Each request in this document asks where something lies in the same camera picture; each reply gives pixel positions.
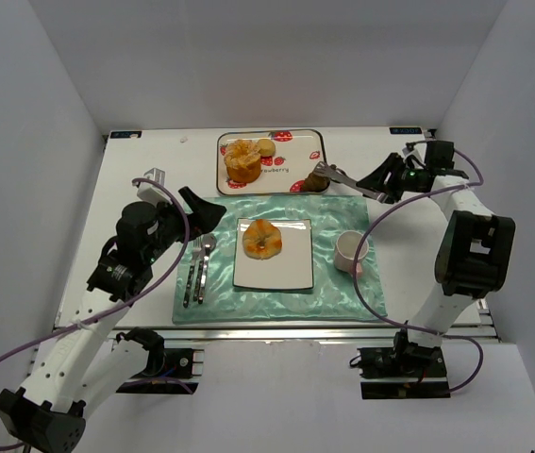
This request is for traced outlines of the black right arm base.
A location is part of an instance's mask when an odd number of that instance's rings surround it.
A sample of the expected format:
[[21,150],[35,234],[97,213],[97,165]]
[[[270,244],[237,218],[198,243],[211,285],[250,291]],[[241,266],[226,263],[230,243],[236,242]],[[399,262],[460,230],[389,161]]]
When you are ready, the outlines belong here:
[[440,349],[433,359],[398,357],[392,347],[364,347],[349,361],[359,371],[363,400],[439,399],[451,396]]

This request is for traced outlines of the steel serving tongs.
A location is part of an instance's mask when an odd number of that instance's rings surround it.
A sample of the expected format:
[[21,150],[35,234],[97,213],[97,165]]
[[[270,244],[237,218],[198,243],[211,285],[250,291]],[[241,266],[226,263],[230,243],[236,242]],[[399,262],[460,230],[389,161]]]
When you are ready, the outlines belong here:
[[341,170],[334,164],[327,164],[324,161],[319,161],[315,165],[313,173],[317,176],[325,177],[331,182],[342,184],[350,189],[361,193],[364,197],[375,200],[379,203],[384,204],[387,200],[387,195],[385,193],[361,188],[355,179],[348,176],[343,170]]

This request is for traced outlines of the brown chocolate croissant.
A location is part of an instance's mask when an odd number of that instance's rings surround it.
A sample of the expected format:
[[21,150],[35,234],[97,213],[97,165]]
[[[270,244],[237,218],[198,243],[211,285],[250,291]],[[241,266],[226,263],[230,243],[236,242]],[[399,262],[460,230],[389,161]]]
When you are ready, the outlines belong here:
[[302,182],[300,191],[303,193],[319,193],[329,186],[329,179],[326,176],[317,175],[311,172]]

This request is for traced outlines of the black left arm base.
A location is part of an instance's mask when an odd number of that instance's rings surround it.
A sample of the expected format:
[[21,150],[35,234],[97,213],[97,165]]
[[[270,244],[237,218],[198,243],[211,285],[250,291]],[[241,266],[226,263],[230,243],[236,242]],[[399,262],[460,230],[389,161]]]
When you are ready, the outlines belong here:
[[142,346],[146,364],[120,386],[117,394],[195,394],[203,375],[204,349],[171,344],[156,331],[140,327],[118,332],[112,349],[124,341]]

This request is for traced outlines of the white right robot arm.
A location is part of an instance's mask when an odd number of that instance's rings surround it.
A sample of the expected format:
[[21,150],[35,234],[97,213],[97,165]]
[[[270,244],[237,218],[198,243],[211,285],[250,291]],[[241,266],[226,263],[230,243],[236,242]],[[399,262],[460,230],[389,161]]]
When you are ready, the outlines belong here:
[[447,227],[434,263],[435,285],[426,302],[403,327],[412,348],[434,349],[462,312],[478,299],[499,291],[506,280],[516,224],[510,217],[488,209],[476,196],[471,182],[458,169],[455,158],[465,155],[449,141],[425,141],[425,157],[416,157],[417,143],[391,153],[370,175],[355,183],[364,193],[396,208],[430,198],[447,220]]

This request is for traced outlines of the glazed ring bread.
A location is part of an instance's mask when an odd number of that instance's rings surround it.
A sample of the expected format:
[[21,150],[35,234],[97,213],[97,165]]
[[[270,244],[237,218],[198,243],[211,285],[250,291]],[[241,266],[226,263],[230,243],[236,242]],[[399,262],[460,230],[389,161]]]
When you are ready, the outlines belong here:
[[253,221],[242,235],[242,246],[246,256],[255,260],[268,260],[282,250],[280,230],[265,219]]

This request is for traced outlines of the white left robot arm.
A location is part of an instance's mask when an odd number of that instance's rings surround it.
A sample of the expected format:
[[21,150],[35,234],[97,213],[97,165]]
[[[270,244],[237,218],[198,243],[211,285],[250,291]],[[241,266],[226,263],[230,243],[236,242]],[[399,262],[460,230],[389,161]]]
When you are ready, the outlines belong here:
[[164,341],[135,327],[100,363],[94,358],[150,283],[152,267],[174,243],[211,233],[226,207],[179,191],[186,209],[156,190],[126,205],[104,244],[70,324],[38,368],[15,391],[0,394],[0,418],[15,438],[41,452],[71,452],[91,414],[132,378],[163,374]]

